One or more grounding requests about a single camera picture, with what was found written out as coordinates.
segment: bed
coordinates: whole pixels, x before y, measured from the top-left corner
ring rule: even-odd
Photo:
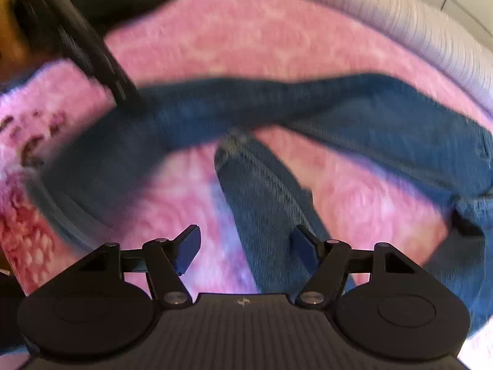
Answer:
[[[223,75],[295,81],[380,72],[404,80],[493,131],[491,52],[445,16],[440,17],[444,22],[438,27],[440,36],[433,33],[436,21],[431,30],[416,25],[419,31],[414,37],[424,32],[429,41],[422,46],[408,35],[409,27],[415,26],[410,21],[405,27],[392,27],[392,9],[388,19],[381,20],[379,7],[371,8],[370,0],[365,10],[356,9],[363,6],[361,1],[174,0],[105,40],[139,85]],[[396,1],[402,10],[406,1],[424,13],[431,10],[417,0],[391,3]],[[427,20],[420,15],[410,18]],[[444,42],[448,37],[444,28],[456,36],[453,46]],[[27,143],[49,146],[111,104],[99,84],[67,61],[45,66],[28,84],[0,97],[4,125],[0,126],[0,244],[26,293],[79,256],[23,193],[22,179],[29,169],[20,165],[20,154]],[[336,152],[277,126],[259,129],[256,136],[312,191],[315,209],[334,238],[355,249],[390,242],[420,264],[445,238],[447,213],[369,160]],[[122,219],[116,230],[118,241],[124,249],[137,249],[148,240],[172,239],[189,224],[198,224],[202,247],[182,277],[191,294],[255,293],[234,219],[215,175],[216,145],[168,156]],[[145,288],[144,277],[126,279]],[[471,369],[491,368],[492,349],[490,322],[465,343],[459,357]]]

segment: denim fabric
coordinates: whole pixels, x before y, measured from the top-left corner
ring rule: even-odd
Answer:
[[[278,123],[370,157],[438,205],[455,208],[464,224],[473,226],[452,223],[450,237],[426,268],[464,301],[473,330],[491,315],[493,285],[485,274],[491,268],[493,138],[474,121],[376,74],[295,84],[210,79],[143,88],[141,94],[151,107],[145,115],[110,112],[28,184],[68,241],[81,247],[104,242],[100,235],[108,235],[115,213],[167,152],[233,127]],[[243,147],[232,147],[235,143]],[[256,159],[246,161],[247,156]],[[289,251],[287,231],[299,221],[326,238],[307,194],[258,143],[228,139],[216,164],[258,285],[265,291],[296,290],[307,274]],[[251,187],[245,191],[247,179]],[[266,202],[272,207],[265,208]]]

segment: ribbed black surface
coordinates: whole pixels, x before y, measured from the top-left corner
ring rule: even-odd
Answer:
[[[140,346],[106,362],[69,366],[34,360],[27,370],[464,370],[452,357],[425,364],[380,361],[347,345],[317,311],[283,295],[202,295],[165,313]]]

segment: pink bedsheet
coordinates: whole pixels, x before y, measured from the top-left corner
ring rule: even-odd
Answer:
[[[493,130],[493,121],[438,70],[354,19],[304,0],[175,0],[106,41],[139,84],[219,75],[294,81],[382,72]],[[45,68],[25,87],[0,97],[0,122],[13,117],[0,132],[0,243],[28,293],[77,257],[26,200],[20,151],[32,138],[48,141],[59,128],[63,132],[94,118],[108,105],[104,90],[67,62]],[[280,127],[256,134],[312,190],[334,238],[358,249],[388,241],[423,263],[446,236],[441,213],[430,202],[368,160]],[[254,293],[214,172],[215,146],[187,149],[163,161],[126,214],[120,242],[136,249],[198,224],[202,248],[182,278],[191,293]],[[144,285],[141,277],[128,280]],[[481,341],[477,337],[468,349]]]

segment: blue jeans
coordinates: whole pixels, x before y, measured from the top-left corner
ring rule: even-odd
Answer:
[[[232,128],[277,123],[363,154],[453,208],[450,236],[426,269],[464,301],[473,331],[491,315],[493,137],[474,121],[377,74],[295,84],[209,79],[141,94],[151,107],[144,115],[113,110],[28,182],[31,197],[68,241],[87,249],[107,240],[115,213],[168,152]],[[216,165],[259,288],[296,291],[308,275],[292,254],[289,232],[304,224],[328,237],[309,194],[248,136],[228,137]]]

